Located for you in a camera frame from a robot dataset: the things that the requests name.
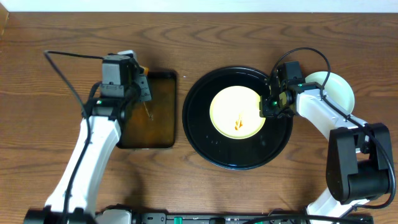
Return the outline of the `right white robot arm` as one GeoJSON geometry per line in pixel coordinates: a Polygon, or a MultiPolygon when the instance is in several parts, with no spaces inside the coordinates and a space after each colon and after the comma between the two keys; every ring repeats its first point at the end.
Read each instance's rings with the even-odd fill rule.
{"type": "Polygon", "coordinates": [[[335,103],[324,86],[303,79],[270,81],[270,95],[260,100],[260,115],[309,120],[328,141],[326,190],[306,208],[310,223],[338,223],[357,208],[385,194],[391,204],[397,190],[391,137],[382,123],[369,124],[335,103]]]}

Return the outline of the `yellow plate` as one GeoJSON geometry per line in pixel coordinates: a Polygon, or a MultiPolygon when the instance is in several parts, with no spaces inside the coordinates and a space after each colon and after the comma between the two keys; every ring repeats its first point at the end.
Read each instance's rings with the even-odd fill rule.
{"type": "Polygon", "coordinates": [[[212,125],[230,139],[246,139],[257,134],[266,119],[260,117],[260,96],[245,86],[229,86],[219,91],[210,104],[212,125]]]}

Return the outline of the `light green plate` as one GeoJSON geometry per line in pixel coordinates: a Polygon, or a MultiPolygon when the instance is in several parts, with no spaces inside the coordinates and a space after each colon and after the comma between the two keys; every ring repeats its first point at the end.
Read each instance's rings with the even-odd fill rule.
{"type": "MultiPolygon", "coordinates": [[[[305,78],[305,81],[307,83],[317,82],[321,85],[324,82],[326,75],[326,71],[315,72],[308,75],[305,78]]],[[[325,91],[333,101],[338,103],[348,113],[353,112],[355,104],[354,92],[344,78],[331,72],[325,85],[325,91]]]]}

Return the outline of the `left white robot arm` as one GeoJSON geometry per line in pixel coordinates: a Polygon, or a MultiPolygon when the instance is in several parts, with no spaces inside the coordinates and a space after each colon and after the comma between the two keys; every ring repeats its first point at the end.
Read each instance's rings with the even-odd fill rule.
{"type": "Polygon", "coordinates": [[[109,157],[131,119],[135,104],[152,99],[148,69],[125,50],[101,58],[102,80],[86,102],[71,89],[80,107],[80,133],[71,158],[41,210],[27,211],[24,223],[98,223],[96,199],[109,157]]]}

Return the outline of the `orange green sponge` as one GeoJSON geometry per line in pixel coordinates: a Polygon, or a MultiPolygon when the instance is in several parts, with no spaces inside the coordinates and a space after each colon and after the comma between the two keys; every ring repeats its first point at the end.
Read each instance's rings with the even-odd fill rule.
{"type": "Polygon", "coordinates": [[[149,69],[147,67],[140,67],[140,74],[147,76],[149,69]]]}

